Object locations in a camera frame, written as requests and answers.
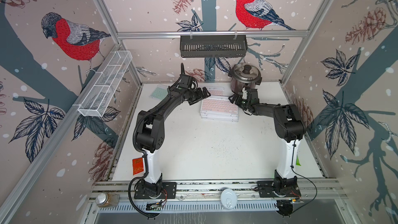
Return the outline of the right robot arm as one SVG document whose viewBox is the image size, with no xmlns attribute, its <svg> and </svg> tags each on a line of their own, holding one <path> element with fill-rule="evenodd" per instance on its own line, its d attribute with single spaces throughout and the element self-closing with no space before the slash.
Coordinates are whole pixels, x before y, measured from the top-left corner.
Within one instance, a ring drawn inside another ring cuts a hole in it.
<svg viewBox="0 0 398 224">
<path fill-rule="evenodd" d="M 273 190 L 278 195 L 285 195 L 287 190 L 297 188 L 294 166 L 298 146 L 306 133 L 298 107 L 295 104 L 261 103 L 258 90 L 250 87 L 244 87 L 241 93 L 229 96 L 229 101 L 249 115 L 266 116 L 274 120 L 275 132 L 282 146 L 274 173 Z"/>
</svg>

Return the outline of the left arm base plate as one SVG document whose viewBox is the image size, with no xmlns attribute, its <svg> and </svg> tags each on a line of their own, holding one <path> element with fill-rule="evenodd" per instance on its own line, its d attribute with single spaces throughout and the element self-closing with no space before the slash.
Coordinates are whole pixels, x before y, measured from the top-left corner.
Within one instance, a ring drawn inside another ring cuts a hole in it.
<svg viewBox="0 0 398 224">
<path fill-rule="evenodd" d="M 135 200 L 150 199 L 175 199 L 177 191 L 176 182 L 148 183 L 145 180 L 139 180 L 134 188 Z"/>
</svg>

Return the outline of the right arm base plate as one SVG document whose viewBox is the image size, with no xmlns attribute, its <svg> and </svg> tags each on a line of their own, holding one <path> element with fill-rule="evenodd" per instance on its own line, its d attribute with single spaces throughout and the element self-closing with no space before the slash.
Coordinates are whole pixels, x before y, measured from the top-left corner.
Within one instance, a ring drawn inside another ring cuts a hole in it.
<svg viewBox="0 0 398 224">
<path fill-rule="evenodd" d="M 257 181 L 256 189 L 260 198 L 300 198 L 302 196 L 297 177 L 282 181 L 276 178 Z"/>
</svg>

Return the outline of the green keyboard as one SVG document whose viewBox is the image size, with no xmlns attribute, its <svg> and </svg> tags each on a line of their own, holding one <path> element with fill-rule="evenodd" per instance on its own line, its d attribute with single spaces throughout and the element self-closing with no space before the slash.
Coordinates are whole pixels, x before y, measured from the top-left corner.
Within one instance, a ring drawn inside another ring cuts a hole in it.
<svg viewBox="0 0 398 224">
<path fill-rule="evenodd" d="M 153 99 L 157 99 L 157 100 L 163 100 L 168 95 L 167 89 L 168 89 L 168 86 L 157 85 L 157 87 L 154 89 L 154 91 L 152 92 L 150 97 Z"/>
</svg>

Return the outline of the yellow keyboard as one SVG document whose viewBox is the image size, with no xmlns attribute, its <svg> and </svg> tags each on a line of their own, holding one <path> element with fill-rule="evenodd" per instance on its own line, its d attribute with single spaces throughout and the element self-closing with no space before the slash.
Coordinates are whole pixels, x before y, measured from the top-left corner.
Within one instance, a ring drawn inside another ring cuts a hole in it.
<svg viewBox="0 0 398 224">
<path fill-rule="evenodd" d="M 234 114 L 222 113 L 201 113 L 201 118 L 206 120 L 217 120 L 227 122 L 238 122 L 239 116 Z"/>
</svg>

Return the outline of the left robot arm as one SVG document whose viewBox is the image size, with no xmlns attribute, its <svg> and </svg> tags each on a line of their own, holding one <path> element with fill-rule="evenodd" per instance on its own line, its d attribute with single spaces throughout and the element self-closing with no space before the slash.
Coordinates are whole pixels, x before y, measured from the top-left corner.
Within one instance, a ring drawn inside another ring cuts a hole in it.
<svg viewBox="0 0 398 224">
<path fill-rule="evenodd" d="M 199 87 L 194 77 L 181 74 L 177 82 L 167 88 L 166 97 L 158 105 L 148 111 L 139 112 L 132 142 L 136 151 L 143 154 L 144 175 L 140 177 L 140 181 L 145 190 L 156 196 L 162 190 L 162 172 L 157 150 L 165 140 L 167 117 L 183 102 L 194 105 L 210 96 L 207 88 Z"/>
</svg>

